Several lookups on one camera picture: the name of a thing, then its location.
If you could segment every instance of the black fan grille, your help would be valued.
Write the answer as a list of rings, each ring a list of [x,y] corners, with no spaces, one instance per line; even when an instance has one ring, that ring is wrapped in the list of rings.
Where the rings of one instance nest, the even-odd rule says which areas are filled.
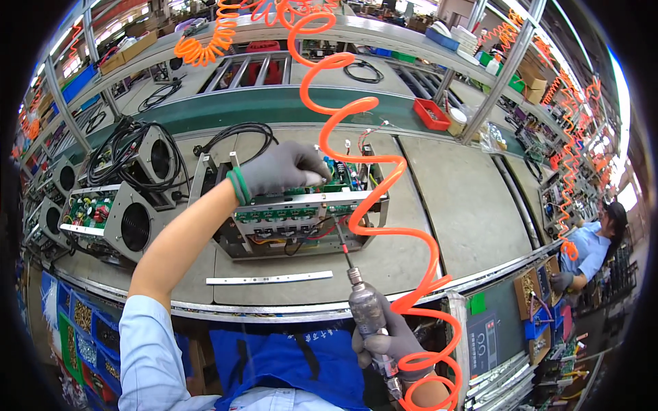
[[[75,184],[75,181],[76,175],[73,171],[73,167],[65,166],[62,168],[62,172],[59,174],[59,183],[62,188],[67,191],[71,190],[73,188],[73,184]]]
[[[121,238],[131,251],[142,251],[149,242],[151,221],[146,208],[132,203],[124,211],[121,219]]]
[[[48,208],[45,213],[45,225],[48,226],[51,233],[59,234],[59,210],[55,207]]]
[[[151,164],[153,171],[158,178],[165,179],[169,174],[170,155],[166,143],[161,140],[155,140],[151,148]]]

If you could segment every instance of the blue apron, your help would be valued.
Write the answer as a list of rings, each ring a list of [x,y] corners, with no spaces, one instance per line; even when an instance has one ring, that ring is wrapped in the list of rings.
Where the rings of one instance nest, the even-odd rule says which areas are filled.
[[[340,408],[369,410],[363,404],[363,374],[345,330],[296,335],[211,330],[210,338],[224,389],[217,411],[228,411],[235,398],[258,386],[302,389]]]

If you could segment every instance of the red plastic basket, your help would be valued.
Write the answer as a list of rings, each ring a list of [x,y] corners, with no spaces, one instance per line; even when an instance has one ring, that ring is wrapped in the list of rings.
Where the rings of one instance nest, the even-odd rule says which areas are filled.
[[[418,114],[423,124],[430,130],[438,130],[444,132],[450,127],[450,119],[439,109],[432,100],[415,99],[413,102],[413,110]],[[434,113],[437,120],[430,117],[427,110]]]

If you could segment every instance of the green glove cuff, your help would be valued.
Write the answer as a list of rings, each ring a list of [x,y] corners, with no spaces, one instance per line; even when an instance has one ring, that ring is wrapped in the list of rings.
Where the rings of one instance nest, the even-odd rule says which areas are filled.
[[[233,168],[233,170],[226,173],[226,177],[231,179],[233,190],[236,192],[236,197],[238,198],[240,205],[248,205],[251,202],[251,197],[249,196],[249,190],[244,177],[242,177],[242,173],[240,172],[240,167]]]

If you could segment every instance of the black hair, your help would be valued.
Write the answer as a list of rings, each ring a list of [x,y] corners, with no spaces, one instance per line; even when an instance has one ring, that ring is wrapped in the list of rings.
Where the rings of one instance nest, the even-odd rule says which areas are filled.
[[[621,203],[613,201],[608,204],[606,207],[606,212],[608,217],[613,221],[613,230],[614,235],[610,238],[610,245],[608,246],[608,252],[605,253],[605,259],[603,261],[608,261],[612,258],[617,249],[621,245],[621,242],[624,240],[624,234],[626,233],[626,225],[628,224],[628,218],[626,217],[626,210]]]

